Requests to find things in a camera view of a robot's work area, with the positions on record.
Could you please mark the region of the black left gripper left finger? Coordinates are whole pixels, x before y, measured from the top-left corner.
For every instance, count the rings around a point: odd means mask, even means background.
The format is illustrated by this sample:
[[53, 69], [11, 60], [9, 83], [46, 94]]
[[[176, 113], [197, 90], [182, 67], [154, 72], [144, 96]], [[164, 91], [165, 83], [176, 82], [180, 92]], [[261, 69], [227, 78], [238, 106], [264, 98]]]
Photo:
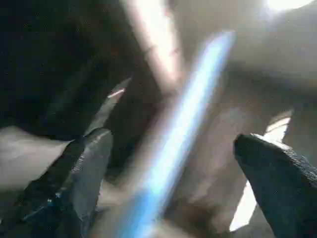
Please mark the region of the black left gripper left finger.
[[69, 143], [10, 207], [9, 236], [87, 237], [112, 143], [112, 133], [105, 128]]

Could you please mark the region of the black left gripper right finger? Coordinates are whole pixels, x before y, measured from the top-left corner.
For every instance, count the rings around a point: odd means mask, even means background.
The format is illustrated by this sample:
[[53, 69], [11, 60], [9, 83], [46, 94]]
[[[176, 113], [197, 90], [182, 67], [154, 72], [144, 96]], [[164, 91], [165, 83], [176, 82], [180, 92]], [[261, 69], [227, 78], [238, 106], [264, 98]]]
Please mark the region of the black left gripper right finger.
[[234, 155], [277, 238], [317, 236], [317, 169], [291, 147], [240, 134]]

